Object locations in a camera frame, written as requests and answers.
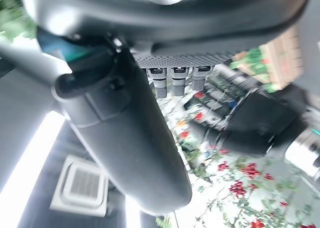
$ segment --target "leaf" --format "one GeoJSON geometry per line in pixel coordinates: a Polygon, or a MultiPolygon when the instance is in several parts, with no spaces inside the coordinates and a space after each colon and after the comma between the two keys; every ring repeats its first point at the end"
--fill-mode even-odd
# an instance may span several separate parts
{"type": "Polygon", "coordinates": [[[295,188],[297,188],[297,187],[296,187],[296,184],[295,184],[293,181],[291,181],[291,180],[288,180],[288,181],[285,183],[285,185],[286,185],[286,187],[287,187],[288,189],[291,189],[291,190],[294,190],[295,188]]]}
{"type": "Polygon", "coordinates": [[[277,183],[277,184],[275,184],[275,189],[276,189],[278,192],[282,192],[282,191],[284,190],[284,188],[285,188],[285,186],[284,186],[283,182],[282,182],[282,183],[277,183]]]}
{"type": "Polygon", "coordinates": [[[273,205],[273,204],[275,204],[276,203],[276,200],[275,199],[269,199],[268,200],[268,204],[271,206],[271,205],[273,205]]]}
{"type": "Polygon", "coordinates": [[[261,202],[262,202],[262,205],[263,205],[264,207],[266,207],[266,208],[269,207],[268,202],[267,202],[265,199],[262,199],[261,202]]]}
{"type": "Polygon", "coordinates": [[[295,211],[295,216],[296,216],[296,217],[299,217],[300,214],[301,214],[301,210],[297,209],[297,210],[295,211]]]}
{"type": "Polygon", "coordinates": [[[203,185],[201,185],[201,186],[198,187],[197,191],[202,193],[202,192],[204,192],[205,189],[206,188],[203,185]]]}

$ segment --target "ceiling light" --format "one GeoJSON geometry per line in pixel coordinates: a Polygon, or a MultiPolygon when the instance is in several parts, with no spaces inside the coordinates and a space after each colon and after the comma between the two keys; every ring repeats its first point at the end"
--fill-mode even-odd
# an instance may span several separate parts
{"type": "Polygon", "coordinates": [[[46,115],[0,193],[0,227],[16,228],[65,117],[46,115]]]}

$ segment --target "red flower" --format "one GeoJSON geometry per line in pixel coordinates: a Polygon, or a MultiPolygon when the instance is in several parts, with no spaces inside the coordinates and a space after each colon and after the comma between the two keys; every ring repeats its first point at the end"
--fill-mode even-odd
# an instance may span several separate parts
{"type": "Polygon", "coordinates": [[[268,181],[273,181],[274,178],[269,174],[269,173],[265,173],[264,178],[268,181]]]}
{"type": "Polygon", "coordinates": [[[182,133],[180,134],[180,136],[181,136],[182,139],[187,138],[187,137],[189,136],[189,131],[184,131],[184,132],[182,132],[182,133]]]}
{"type": "Polygon", "coordinates": [[[237,181],[235,184],[231,185],[229,191],[235,193],[235,196],[239,198],[239,195],[245,196],[246,191],[243,188],[243,183],[241,181],[237,181]]]}
{"type": "Polygon", "coordinates": [[[300,228],[317,228],[316,226],[315,226],[315,224],[310,224],[310,225],[301,225],[300,226],[300,228]]]}
{"type": "Polygon", "coordinates": [[[219,150],[219,152],[221,155],[229,154],[229,151],[227,149],[221,149],[221,150],[219,150]]]}
{"type": "Polygon", "coordinates": [[[268,59],[263,59],[262,61],[261,61],[261,64],[268,64],[269,63],[269,60],[268,59]]]}
{"type": "Polygon", "coordinates": [[[194,119],[198,122],[201,121],[203,118],[204,118],[204,114],[202,112],[196,114],[194,117],[194,119]]]}
{"type": "Polygon", "coordinates": [[[283,206],[283,207],[287,207],[287,206],[288,206],[288,203],[287,203],[287,202],[284,202],[284,201],[281,201],[281,202],[280,202],[280,205],[283,206]]]}
{"type": "Polygon", "coordinates": [[[251,184],[249,187],[251,187],[253,191],[258,188],[255,184],[251,184]]]}
{"type": "Polygon", "coordinates": [[[229,166],[227,165],[226,161],[224,161],[222,164],[218,165],[218,171],[219,172],[222,172],[222,171],[224,171],[226,169],[229,169],[229,166]]]}
{"type": "Polygon", "coordinates": [[[201,99],[201,98],[205,97],[205,94],[203,93],[203,91],[199,91],[198,93],[196,93],[194,95],[194,97],[197,99],[201,99]]]}
{"type": "Polygon", "coordinates": [[[249,178],[253,180],[255,176],[260,175],[260,172],[256,170],[256,166],[256,163],[250,163],[244,169],[241,169],[241,171],[247,174],[249,178]]]}
{"type": "Polygon", "coordinates": [[[262,228],[265,227],[265,224],[263,224],[260,220],[256,220],[256,222],[251,222],[251,228],[262,228]]]}

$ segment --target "perforated grille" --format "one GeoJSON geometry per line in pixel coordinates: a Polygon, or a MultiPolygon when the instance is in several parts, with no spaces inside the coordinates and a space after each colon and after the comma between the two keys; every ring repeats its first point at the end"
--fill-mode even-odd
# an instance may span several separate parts
{"type": "Polygon", "coordinates": [[[159,99],[167,97],[167,88],[155,88],[155,95],[159,99]]]}
{"type": "Polygon", "coordinates": [[[97,198],[99,175],[78,169],[75,172],[70,193],[79,196],[97,198]]]}
{"type": "Polygon", "coordinates": [[[135,56],[140,68],[200,67],[221,64],[235,53],[205,53],[176,56],[135,56]]]}
{"type": "Polygon", "coordinates": [[[185,95],[185,87],[184,86],[173,86],[173,95],[175,97],[183,97],[185,95]]]}

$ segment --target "ceiling vent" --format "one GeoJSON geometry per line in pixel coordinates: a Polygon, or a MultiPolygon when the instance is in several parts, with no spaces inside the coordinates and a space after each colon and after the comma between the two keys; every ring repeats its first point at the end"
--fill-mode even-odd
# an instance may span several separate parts
{"type": "Polygon", "coordinates": [[[50,209],[104,217],[107,211],[108,182],[95,163],[69,155],[65,159],[50,209]]]}

